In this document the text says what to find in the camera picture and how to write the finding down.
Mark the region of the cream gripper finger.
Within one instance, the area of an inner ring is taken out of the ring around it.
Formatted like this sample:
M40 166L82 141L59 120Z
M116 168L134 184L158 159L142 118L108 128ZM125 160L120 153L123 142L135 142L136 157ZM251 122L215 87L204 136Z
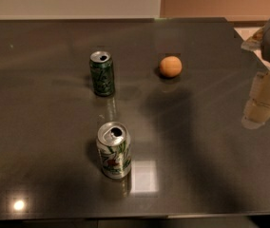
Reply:
M241 48L248 51L261 50L263 28L259 28L252 36L242 42Z
M258 72L253 79L241 123L247 129L258 129L269 119L270 70L267 70L266 72Z

